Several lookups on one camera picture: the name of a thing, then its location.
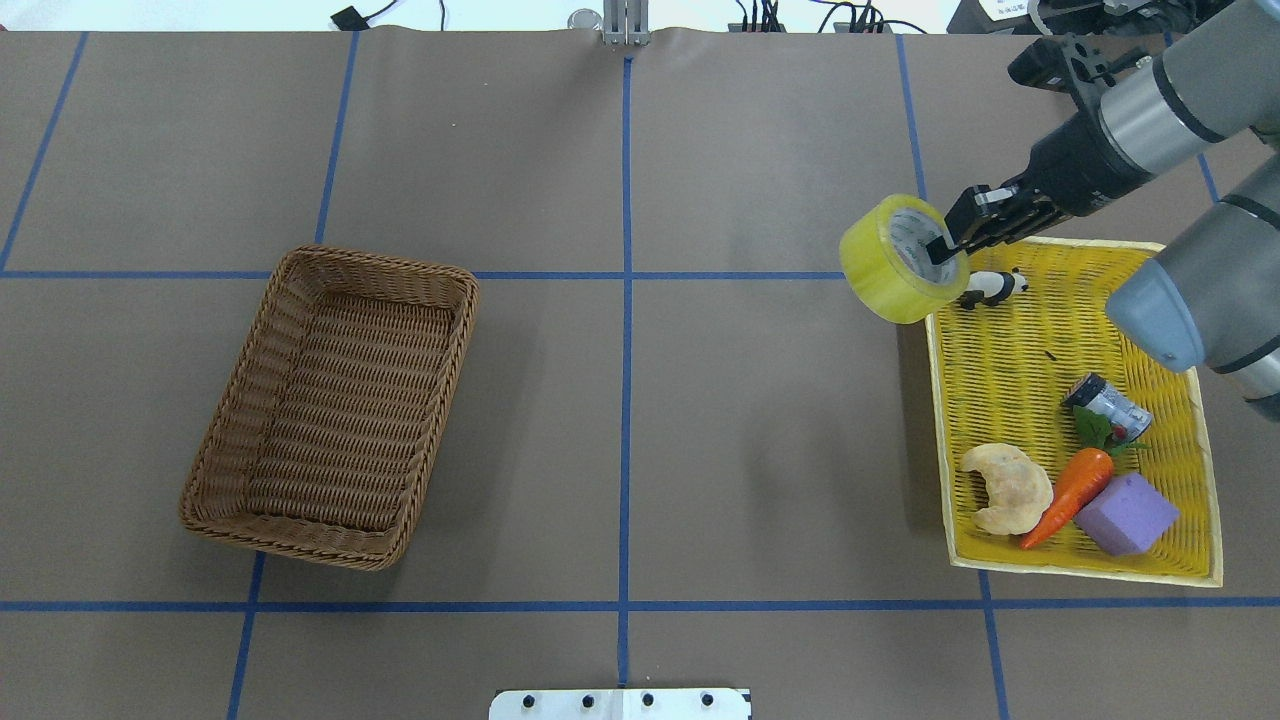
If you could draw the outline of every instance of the purple cube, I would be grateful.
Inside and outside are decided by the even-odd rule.
[[[1176,519],[1174,503],[1151,487],[1147,478],[1129,473],[1112,478],[1075,515],[1075,524],[1111,555],[1138,555],[1151,550]]]

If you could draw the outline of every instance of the orange carrot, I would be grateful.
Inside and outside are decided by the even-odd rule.
[[[1082,507],[1107,487],[1114,471],[1115,462],[1105,450],[1085,447],[1073,455],[1066,469],[1053,483],[1053,502],[1041,515],[1041,521],[1032,528],[1032,532],[1023,536],[1019,547],[1033,548],[1061,530]]]
[[[1075,429],[1085,447],[1071,456],[1053,483],[1053,502],[1018,543],[1023,550],[1051,538],[1107,487],[1115,473],[1114,455],[1128,447],[1146,447],[1134,442],[1115,443],[1111,423],[1106,418],[1079,406],[1071,410],[1075,413]]]

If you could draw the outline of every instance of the tape roll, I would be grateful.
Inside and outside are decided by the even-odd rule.
[[[932,205],[910,195],[890,195],[841,238],[845,278],[881,318],[899,324],[923,320],[969,284],[966,254],[941,265],[929,260],[927,246],[938,236],[950,241],[946,220]]]

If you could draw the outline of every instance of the yellow basket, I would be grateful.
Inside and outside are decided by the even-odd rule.
[[[1222,585],[1222,532],[1196,370],[1161,368],[1107,320],[1106,299],[1160,251],[1137,242],[1028,238],[984,250],[974,270],[1020,268],[1029,290],[997,307],[951,304],[925,320],[951,564],[1178,585]],[[1079,450],[1062,398],[1089,372],[1155,415],[1149,450],[1116,459],[1140,471],[1181,512],[1144,555],[1114,557],[1075,523],[1033,550],[978,529],[986,484],[960,456],[986,442],[1023,448],[1051,478]]]

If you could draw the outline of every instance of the toy panda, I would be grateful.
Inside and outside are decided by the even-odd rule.
[[[1015,292],[1025,292],[1028,287],[1027,278],[1018,268],[1010,273],[978,270],[969,275],[969,287],[960,293],[959,302],[965,310],[973,310],[979,302],[995,307]]]

